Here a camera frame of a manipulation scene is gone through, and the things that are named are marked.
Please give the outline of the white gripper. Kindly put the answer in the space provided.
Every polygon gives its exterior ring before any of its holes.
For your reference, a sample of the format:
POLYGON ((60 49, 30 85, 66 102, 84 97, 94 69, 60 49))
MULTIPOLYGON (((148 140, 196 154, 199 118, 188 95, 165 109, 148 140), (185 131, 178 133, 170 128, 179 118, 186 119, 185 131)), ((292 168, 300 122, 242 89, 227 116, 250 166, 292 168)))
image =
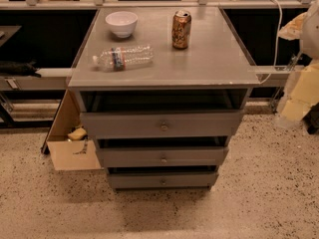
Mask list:
MULTIPOLYGON (((293 18, 279 30, 278 36, 288 41, 300 40, 306 15, 304 12, 293 18)), ((296 126, 309 113, 310 106, 319 103, 319 64, 301 71, 290 97, 283 97, 278 103, 275 122, 280 127, 296 126)))

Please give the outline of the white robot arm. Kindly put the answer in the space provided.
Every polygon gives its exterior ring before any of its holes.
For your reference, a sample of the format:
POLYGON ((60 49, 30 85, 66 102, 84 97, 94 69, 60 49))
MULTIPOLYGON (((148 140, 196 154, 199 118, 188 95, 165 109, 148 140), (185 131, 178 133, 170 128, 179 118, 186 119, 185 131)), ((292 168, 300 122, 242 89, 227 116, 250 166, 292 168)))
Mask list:
POLYGON ((319 103, 319 0, 279 30, 279 37, 298 40, 300 52, 312 62, 294 70, 284 87, 277 107, 277 124, 282 127, 300 122, 319 103))

